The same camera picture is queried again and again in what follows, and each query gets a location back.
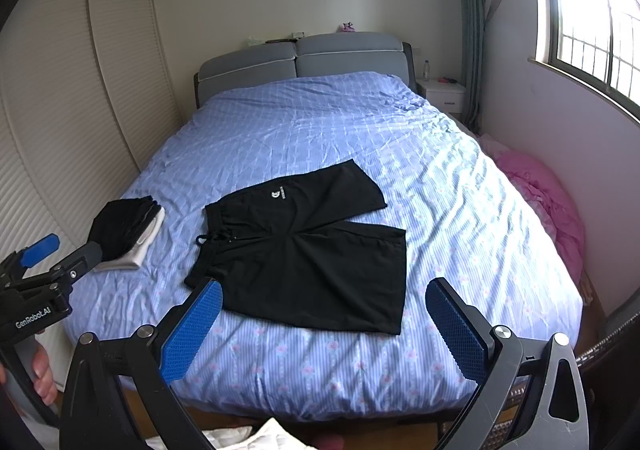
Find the white nightstand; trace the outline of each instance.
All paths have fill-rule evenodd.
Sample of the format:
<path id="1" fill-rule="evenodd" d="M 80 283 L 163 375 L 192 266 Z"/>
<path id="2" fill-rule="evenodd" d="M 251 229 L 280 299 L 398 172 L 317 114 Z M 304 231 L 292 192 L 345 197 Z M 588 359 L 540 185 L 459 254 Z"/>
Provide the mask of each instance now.
<path id="1" fill-rule="evenodd" d="M 443 84 L 437 80 L 428 82 L 416 78 L 418 94 L 442 112 L 453 114 L 462 113 L 462 102 L 465 98 L 465 88 L 460 84 Z"/>

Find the drawer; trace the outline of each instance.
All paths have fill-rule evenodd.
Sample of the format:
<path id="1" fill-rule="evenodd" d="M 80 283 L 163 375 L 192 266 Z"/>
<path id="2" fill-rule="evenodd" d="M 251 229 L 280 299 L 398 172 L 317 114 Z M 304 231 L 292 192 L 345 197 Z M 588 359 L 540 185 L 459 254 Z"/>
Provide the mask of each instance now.
<path id="1" fill-rule="evenodd" d="M 425 94 L 425 99 L 442 112 L 462 112 L 464 96 L 464 93 L 428 91 Z"/>

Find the shorts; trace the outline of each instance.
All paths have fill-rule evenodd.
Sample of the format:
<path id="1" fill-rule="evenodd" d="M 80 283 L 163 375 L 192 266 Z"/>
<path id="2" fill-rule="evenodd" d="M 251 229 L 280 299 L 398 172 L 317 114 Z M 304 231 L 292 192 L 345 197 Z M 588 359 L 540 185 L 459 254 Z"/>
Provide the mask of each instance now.
<path id="1" fill-rule="evenodd" d="M 400 334 L 405 231 L 345 219 L 385 208 L 353 160 L 279 177 L 205 208 L 187 286 L 222 284 L 223 307 L 296 327 Z"/>

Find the gray headboard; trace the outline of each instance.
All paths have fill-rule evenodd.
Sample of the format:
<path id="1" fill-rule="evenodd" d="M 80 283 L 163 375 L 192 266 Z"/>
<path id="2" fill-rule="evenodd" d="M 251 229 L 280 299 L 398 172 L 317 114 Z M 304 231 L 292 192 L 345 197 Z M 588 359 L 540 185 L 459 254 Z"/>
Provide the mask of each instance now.
<path id="1" fill-rule="evenodd" d="M 396 75 L 415 91 L 411 46 L 387 33 L 351 32 L 313 35 L 233 51 L 207 60 L 194 75 L 196 104 L 240 87 L 307 76 L 359 71 Z"/>

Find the window sill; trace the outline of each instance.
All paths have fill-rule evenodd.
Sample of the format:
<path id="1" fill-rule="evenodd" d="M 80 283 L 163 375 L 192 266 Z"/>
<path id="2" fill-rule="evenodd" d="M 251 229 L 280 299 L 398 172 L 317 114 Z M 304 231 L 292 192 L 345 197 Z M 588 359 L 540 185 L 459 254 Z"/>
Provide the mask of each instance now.
<path id="1" fill-rule="evenodd" d="M 633 113 L 631 113 L 629 110 L 625 109 L 625 107 L 623 107 L 621 104 L 619 104 L 616 100 L 614 100 L 610 96 L 607 96 L 602 91 L 599 91 L 596 88 L 590 86 L 588 83 L 583 82 L 582 80 L 580 80 L 580 78 L 577 78 L 577 77 L 575 77 L 575 76 L 573 76 L 573 75 L 571 75 L 571 74 L 569 74 L 569 73 L 567 73 L 565 71 L 562 71 L 562 69 L 558 69 L 557 67 L 554 67 L 553 65 L 547 64 L 545 62 L 541 62 L 539 60 L 536 60 L 535 58 L 529 58 L 529 62 L 531 62 L 532 64 L 535 64 L 535 65 L 538 65 L 540 67 L 543 67 L 545 69 L 548 69 L 549 71 L 555 72 L 556 74 L 561 75 L 561 77 L 566 78 L 567 80 L 571 80 L 575 84 L 580 85 L 581 87 L 585 88 L 589 92 L 595 94 L 596 96 L 599 96 L 605 103 L 609 104 L 611 107 L 613 107 L 618 112 L 623 114 L 625 117 L 630 119 L 632 122 L 634 122 L 634 124 L 636 126 L 638 126 L 640 128 L 640 106 L 638 106 L 638 115 L 636 116 Z"/>

